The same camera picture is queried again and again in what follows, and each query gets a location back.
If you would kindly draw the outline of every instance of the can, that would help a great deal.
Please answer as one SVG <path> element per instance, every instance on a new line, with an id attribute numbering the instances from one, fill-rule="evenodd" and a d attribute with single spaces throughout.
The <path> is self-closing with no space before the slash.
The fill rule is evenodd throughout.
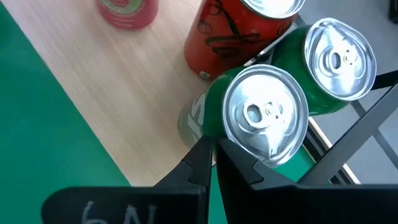
<path id="1" fill-rule="evenodd" d="M 283 35 L 305 0 L 202 0 L 185 41 L 188 66 L 214 79 Z"/>
<path id="2" fill-rule="evenodd" d="M 271 64 L 298 81 L 310 116 L 338 111 L 365 96 L 377 70 L 363 35 L 332 18 L 287 35 L 276 45 Z"/>
<path id="3" fill-rule="evenodd" d="M 159 0 L 96 0 L 99 13 L 121 29 L 141 29 L 156 17 Z"/>
<path id="4" fill-rule="evenodd" d="M 218 77 L 180 113 L 180 137 L 192 147 L 203 135 L 226 136 L 269 167 L 300 148 L 308 105 L 300 85 L 272 65 L 238 67 Z"/>

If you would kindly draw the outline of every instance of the green can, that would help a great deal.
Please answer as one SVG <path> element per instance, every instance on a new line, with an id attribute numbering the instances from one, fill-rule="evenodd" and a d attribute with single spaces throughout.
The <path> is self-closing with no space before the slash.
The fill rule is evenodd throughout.
<path id="1" fill-rule="evenodd" d="M 226 136 L 270 167 L 300 148 L 308 126 L 303 90 L 272 65 L 238 67 L 218 77 L 180 113 L 178 130 L 188 147 L 203 135 Z"/>
<path id="2" fill-rule="evenodd" d="M 362 98 L 376 78 L 376 59 L 367 40 L 332 18 L 287 35 L 276 45 L 271 64 L 298 81 L 310 116 L 338 111 Z"/>

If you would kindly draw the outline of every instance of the wooden table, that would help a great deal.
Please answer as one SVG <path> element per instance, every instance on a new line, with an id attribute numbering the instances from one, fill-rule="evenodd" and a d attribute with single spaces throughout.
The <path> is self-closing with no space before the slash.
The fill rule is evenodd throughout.
<path id="1" fill-rule="evenodd" d="M 187 153 L 182 106 L 206 87 L 183 58 L 200 0 L 160 0 L 153 24 L 117 30 L 93 0 L 2 0 L 132 185 L 153 185 Z"/>

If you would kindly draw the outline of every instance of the silver can top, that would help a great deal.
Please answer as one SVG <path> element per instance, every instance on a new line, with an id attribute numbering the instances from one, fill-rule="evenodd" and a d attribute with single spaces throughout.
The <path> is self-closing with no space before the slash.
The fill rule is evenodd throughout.
<path id="1" fill-rule="evenodd" d="M 285 19 L 298 13 L 305 0 L 241 0 L 252 11 L 273 19 Z"/>
<path id="2" fill-rule="evenodd" d="M 371 90 L 376 59 L 358 31 L 336 19 L 321 19 L 311 26 L 303 47 L 312 77 L 327 94 L 354 101 Z"/>
<path id="3" fill-rule="evenodd" d="M 307 132 L 308 105 L 289 73 L 272 65 L 252 65 L 229 85 L 223 123 L 230 140 L 275 167 L 300 148 Z"/>

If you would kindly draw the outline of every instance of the green mat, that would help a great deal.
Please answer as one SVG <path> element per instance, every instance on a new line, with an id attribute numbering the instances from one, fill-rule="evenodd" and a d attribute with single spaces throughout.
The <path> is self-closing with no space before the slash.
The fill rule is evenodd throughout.
<path id="1" fill-rule="evenodd" d="M 0 223 L 41 223 L 65 187 L 129 185 L 1 3 L 0 104 Z M 301 149 L 277 171 L 297 180 L 312 165 Z M 215 169 L 210 223 L 226 223 Z"/>

